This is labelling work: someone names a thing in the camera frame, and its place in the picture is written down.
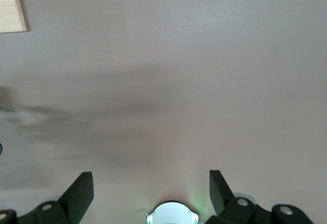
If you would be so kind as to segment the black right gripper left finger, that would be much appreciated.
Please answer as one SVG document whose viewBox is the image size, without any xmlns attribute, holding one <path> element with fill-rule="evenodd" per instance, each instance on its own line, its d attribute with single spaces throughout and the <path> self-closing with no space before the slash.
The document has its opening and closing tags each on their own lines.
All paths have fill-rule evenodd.
<svg viewBox="0 0 327 224">
<path fill-rule="evenodd" d="M 92 172 L 82 172 L 56 201 L 41 203 L 22 216 L 17 216 L 16 211 L 12 209 L 1 210 L 1 223 L 80 223 L 93 199 Z"/>
</svg>

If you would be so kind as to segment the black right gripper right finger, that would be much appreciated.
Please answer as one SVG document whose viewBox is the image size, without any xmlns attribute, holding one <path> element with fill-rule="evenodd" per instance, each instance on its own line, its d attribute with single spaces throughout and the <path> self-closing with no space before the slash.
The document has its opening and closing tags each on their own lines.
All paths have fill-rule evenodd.
<svg viewBox="0 0 327 224">
<path fill-rule="evenodd" d="M 219 170 L 209 171 L 209 195 L 215 211 L 207 223 L 312 223 L 298 207 L 277 204 L 267 211 L 245 197 L 236 197 Z"/>
</svg>

